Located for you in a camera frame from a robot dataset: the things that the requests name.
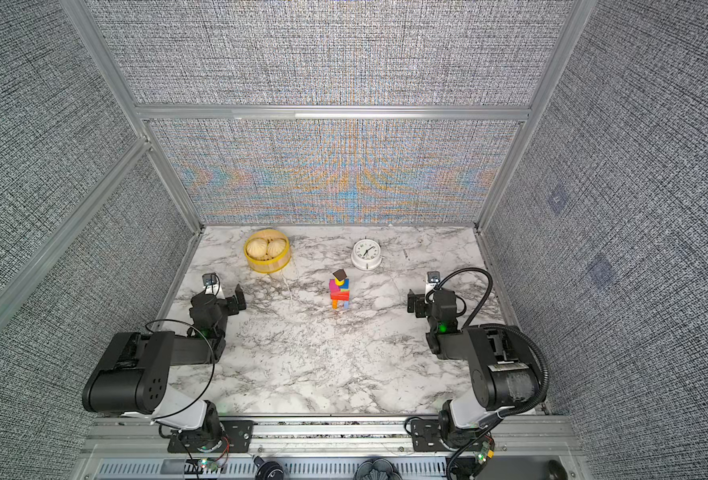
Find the vent grille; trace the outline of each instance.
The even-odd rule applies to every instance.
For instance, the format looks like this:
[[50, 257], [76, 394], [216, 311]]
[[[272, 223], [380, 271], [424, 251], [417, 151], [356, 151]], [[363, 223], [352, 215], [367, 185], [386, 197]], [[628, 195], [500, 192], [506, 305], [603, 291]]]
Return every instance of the vent grille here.
[[[368, 458], [272, 458], [285, 468], [288, 480], [301, 478], [345, 478], [354, 477], [357, 467]], [[420, 478], [443, 478], [445, 459], [442, 457], [390, 458], [397, 472], [404, 480]], [[97, 479], [130, 478], [181, 478], [185, 468], [186, 478], [195, 478], [194, 467], [178, 459], [129, 459], [106, 458], [103, 460]], [[255, 475], [256, 466], [252, 458], [231, 458], [225, 468], [214, 472], [200, 473], [200, 478], [247, 478]]]

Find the yellow steamer rim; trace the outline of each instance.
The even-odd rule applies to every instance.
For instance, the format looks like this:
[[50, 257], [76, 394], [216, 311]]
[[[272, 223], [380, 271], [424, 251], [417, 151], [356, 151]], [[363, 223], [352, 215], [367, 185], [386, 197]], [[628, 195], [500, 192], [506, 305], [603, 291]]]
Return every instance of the yellow steamer rim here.
[[[282, 250], [281, 254], [272, 258], [271, 260], [256, 260], [252, 256], [247, 254], [247, 244], [249, 244], [251, 240], [254, 240], [256, 238], [265, 238], [267, 240], [282, 238], [285, 240], [285, 249]], [[253, 235], [251, 235], [242, 247], [242, 251], [244, 252], [245, 258], [247, 259], [247, 264], [250, 265], [250, 268], [252, 268], [254, 271], [258, 272], [259, 274], [273, 274], [274, 272], [279, 272], [280, 270], [282, 270], [285, 265], [290, 262], [290, 239], [287, 238], [287, 236], [279, 230], [267, 228], [265, 230], [261, 230], [260, 232], [255, 232]]]

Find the clock face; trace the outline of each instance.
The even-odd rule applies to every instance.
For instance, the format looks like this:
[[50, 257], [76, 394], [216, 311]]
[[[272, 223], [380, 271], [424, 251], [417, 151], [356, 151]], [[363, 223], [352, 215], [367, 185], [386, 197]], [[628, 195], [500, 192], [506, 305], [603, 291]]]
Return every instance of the clock face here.
[[374, 240], [359, 240], [354, 246], [354, 254], [363, 260], [374, 260], [381, 255], [381, 248]]

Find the round black knob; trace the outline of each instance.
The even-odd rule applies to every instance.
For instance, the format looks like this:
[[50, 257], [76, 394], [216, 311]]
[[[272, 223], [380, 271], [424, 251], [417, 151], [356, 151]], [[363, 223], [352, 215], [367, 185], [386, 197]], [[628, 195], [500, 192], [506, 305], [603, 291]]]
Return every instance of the round black knob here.
[[284, 480], [285, 470], [279, 463], [267, 462], [261, 457], [255, 457], [253, 463], [258, 466], [255, 480]]

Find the white alarm clock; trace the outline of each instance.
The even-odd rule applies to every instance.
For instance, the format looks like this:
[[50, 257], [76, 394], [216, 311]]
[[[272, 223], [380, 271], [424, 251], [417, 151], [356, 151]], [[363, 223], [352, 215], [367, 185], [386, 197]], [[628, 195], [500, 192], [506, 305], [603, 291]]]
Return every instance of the white alarm clock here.
[[351, 262], [359, 270], [374, 270], [378, 268], [382, 260], [381, 246], [369, 238], [359, 240], [351, 251]]

